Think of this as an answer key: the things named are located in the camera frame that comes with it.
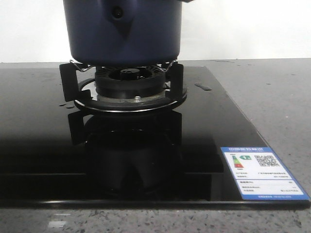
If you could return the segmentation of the right burner with pot support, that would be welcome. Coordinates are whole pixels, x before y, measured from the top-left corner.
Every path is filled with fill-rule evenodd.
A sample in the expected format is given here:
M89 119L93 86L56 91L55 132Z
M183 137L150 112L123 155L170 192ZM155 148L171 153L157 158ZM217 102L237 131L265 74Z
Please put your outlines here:
M187 98L184 67L176 60L139 67L96 66L94 78L78 81L92 68L70 61L59 66L65 101L86 112L135 113L175 108Z

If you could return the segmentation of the dark blue cooking pot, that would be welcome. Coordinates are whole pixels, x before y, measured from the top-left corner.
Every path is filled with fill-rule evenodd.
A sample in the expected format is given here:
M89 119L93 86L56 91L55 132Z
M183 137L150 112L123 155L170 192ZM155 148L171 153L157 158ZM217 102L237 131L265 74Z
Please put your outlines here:
M179 0L65 0L72 57L97 66L144 66L177 59Z

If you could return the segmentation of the black glass gas stove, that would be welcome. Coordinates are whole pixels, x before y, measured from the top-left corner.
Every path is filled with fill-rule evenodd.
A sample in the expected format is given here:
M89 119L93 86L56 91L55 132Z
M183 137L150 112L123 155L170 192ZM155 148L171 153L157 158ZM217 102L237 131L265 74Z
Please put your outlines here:
M222 147L269 147L205 67L158 113L92 115L65 103L57 68L0 70L2 208L305 209L243 200Z

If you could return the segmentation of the blue energy label sticker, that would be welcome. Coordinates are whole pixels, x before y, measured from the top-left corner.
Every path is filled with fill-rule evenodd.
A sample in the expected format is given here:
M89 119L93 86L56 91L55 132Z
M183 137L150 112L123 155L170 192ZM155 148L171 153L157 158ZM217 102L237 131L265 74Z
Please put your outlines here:
M222 147L243 200L310 198L270 147Z

